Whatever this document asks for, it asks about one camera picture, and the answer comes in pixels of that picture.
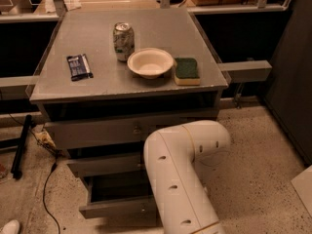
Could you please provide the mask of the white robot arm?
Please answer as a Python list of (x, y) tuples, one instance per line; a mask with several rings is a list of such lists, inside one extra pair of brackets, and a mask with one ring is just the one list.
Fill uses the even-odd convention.
[(229, 146), (228, 131), (210, 120), (163, 128), (146, 139), (144, 163), (164, 234), (225, 234), (194, 163)]

